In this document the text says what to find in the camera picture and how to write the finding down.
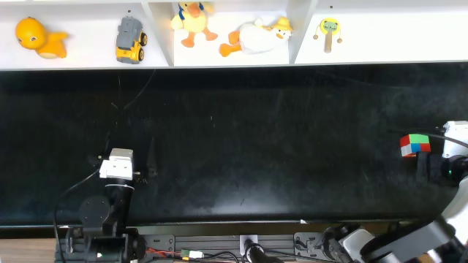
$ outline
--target blue vest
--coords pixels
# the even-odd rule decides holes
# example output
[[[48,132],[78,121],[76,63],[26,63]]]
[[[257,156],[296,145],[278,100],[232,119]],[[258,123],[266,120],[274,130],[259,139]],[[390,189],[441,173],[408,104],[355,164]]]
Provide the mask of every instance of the blue vest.
[[[205,7],[203,7],[202,3],[200,3],[200,10],[204,10]],[[178,16],[181,18],[181,20],[185,20],[185,17],[184,15],[182,15],[182,12],[184,11],[184,9],[182,9],[181,7],[181,4],[178,5]]]

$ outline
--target toy truck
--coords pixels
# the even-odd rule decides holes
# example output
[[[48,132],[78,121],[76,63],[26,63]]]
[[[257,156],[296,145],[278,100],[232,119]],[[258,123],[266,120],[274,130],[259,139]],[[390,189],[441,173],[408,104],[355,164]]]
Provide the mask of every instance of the toy truck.
[[[118,26],[116,43],[117,61],[128,64],[139,64],[145,57],[144,46],[148,43],[148,37],[143,33],[141,22],[132,17],[122,18]]]

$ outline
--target red cube face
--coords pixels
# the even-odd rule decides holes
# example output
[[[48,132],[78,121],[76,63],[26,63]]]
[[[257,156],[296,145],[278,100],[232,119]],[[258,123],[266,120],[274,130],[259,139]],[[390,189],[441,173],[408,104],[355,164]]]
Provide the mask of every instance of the red cube face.
[[[408,145],[409,143],[410,143],[410,136],[409,136],[409,135],[407,135],[407,136],[405,136],[405,137],[402,137],[402,138],[400,139],[400,147],[406,146],[406,145]]]
[[[431,145],[428,143],[421,143],[421,151],[422,152],[431,152]]]

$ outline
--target duck's beak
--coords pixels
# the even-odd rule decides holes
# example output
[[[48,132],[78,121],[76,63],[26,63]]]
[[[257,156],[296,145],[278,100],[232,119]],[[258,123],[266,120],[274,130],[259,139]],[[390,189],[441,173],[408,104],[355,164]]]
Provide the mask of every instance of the duck's beak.
[[[200,16],[201,10],[200,5],[198,3],[190,4],[187,10],[189,11],[189,14],[194,18],[198,18]]]

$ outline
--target duck's yellow hat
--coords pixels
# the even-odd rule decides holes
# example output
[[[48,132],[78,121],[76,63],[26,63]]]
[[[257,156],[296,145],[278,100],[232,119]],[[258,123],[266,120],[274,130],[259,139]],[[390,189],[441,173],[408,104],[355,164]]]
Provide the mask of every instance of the duck's yellow hat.
[[[285,17],[280,17],[276,24],[272,25],[272,27],[277,28],[279,30],[287,30],[292,31],[292,27],[290,26],[290,20]]]

